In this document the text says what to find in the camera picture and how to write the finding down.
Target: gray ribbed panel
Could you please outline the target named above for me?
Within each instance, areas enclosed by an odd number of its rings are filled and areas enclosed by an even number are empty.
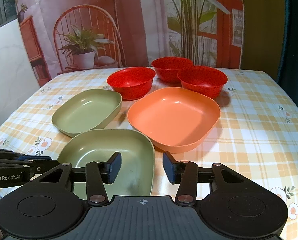
[[[229,240],[204,225],[193,208],[165,196],[144,199],[148,203],[140,202],[143,197],[115,197],[108,206],[91,208],[81,224],[54,240]]]

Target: wooden cabinet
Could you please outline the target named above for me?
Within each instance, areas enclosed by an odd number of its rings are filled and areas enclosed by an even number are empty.
[[[20,23],[20,30],[26,52],[40,87],[51,80],[33,24],[32,15]]]

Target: printed wall mural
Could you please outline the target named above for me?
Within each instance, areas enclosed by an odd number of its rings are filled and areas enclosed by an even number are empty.
[[[239,68],[242,0],[15,0],[42,86],[57,74],[177,56]]]

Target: white plant pot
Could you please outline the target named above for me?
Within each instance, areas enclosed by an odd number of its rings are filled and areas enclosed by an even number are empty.
[[[73,54],[73,62],[78,66],[78,68],[93,68],[94,55],[94,51],[84,54]]]

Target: tablecloth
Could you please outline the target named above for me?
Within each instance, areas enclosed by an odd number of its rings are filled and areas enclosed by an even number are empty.
[[[72,96],[92,88],[111,89],[107,77],[117,69],[87,70],[57,76],[0,127],[0,148],[56,159],[71,139],[52,124],[52,114]],[[220,96],[221,117],[207,138],[194,150],[174,154],[199,166],[223,163],[271,190],[288,207],[288,221],[281,237],[298,240],[298,108],[264,72],[222,69],[228,76]],[[151,91],[167,87],[157,77]],[[118,116],[107,128],[132,129],[126,119],[134,103],[123,102]],[[162,151],[155,149],[152,195],[175,196],[178,185],[169,184],[162,168]],[[2,196],[14,188],[0,189]],[[197,198],[209,193],[199,184]]]

